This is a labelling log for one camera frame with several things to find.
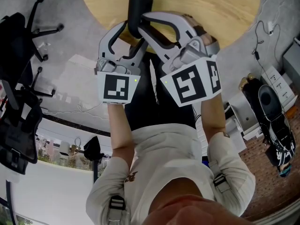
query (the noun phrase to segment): black pants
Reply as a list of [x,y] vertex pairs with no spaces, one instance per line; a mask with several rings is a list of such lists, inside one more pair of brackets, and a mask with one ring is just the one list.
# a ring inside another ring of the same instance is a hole
[[[156,103],[151,82],[150,60],[155,69],[157,80],[156,92],[159,104]],[[157,55],[147,52],[143,58],[143,62],[139,66],[141,69],[141,79],[131,103],[125,105],[125,113],[131,131],[166,123],[186,124],[192,128],[196,128],[192,105],[178,107],[160,81],[160,78],[165,76],[162,65],[163,63]]]

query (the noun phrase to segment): black garment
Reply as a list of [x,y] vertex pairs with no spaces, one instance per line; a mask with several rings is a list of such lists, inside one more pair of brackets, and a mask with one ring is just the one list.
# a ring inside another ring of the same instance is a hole
[[[151,82],[150,60],[156,74],[156,92],[159,104],[156,103]],[[174,99],[160,81],[166,74],[162,70],[163,63],[156,54],[147,52],[139,68],[141,79],[130,104],[125,105],[125,113],[132,131],[157,124],[179,123],[192,128],[195,118],[192,105],[178,107]]]
[[292,141],[291,144],[291,150],[286,153],[282,153],[276,149],[275,146],[270,146],[265,154],[267,155],[268,159],[272,163],[273,166],[280,166],[283,164],[287,164],[292,157],[294,156],[296,150],[296,144],[294,143],[294,140]]
[[245,97],[247,98],[248,102],[251,105],[251,108],[256,116],[256,119],[258,120],[261,126],[262,133],[264,134],[265,138],[268,139],[269,141],[270,122],[266,119],[258,98],[258,91],[261,86],[263,86],[263,83],[259,81],[257,78],[254,78],[244,85],[242,92],[244,93]]

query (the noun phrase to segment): black handle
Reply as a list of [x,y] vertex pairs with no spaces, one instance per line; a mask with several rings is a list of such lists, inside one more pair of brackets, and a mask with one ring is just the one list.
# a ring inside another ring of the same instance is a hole
[[138,26],[141,23],[141,16],[144,13],[151,12],[153,0],[129,0],[128,6],[128,29],[135,38],[142,36],[138,32]]

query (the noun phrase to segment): round table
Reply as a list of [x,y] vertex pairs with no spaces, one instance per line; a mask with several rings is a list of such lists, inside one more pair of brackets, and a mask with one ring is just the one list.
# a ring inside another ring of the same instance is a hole
[[[129,0],[84,0],[91,13],[106,28],[127,20]],[[154,0],[152,11],[177,11],[192,15],[224,48],[244,34],[255,19],[260,0]],[[165,25],[153,25],[175,41]],[[132,45],[135,39],[125,30],[120,38]]]

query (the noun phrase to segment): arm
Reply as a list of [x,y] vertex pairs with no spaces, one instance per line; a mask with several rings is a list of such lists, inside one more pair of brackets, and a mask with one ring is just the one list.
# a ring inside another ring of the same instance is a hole
[[109,104],[107,107],[111,128],[112,157],[124,159],[130,169],[135,147],[123,105]]
[[223,192],[217,187],[214,195],[216,200],[233,214],[240,216],[248,206],[255,190],[255,176],[241,160],[232,140],[223,133],[215,134],[207,151],[210,169],[215,171],[217,166],[228,182],[233,195]]
[[124,197],[124,180],[129,175],[134,144],[122,105],[108,105],[111,127],[112,158],[95,182],[86,202],[86,212],[94,224],[106,224],[109,201],[113,195]]
[[201,119],[208,143],[214,134],[226,131],[226,120],[221,94],[201,103]]

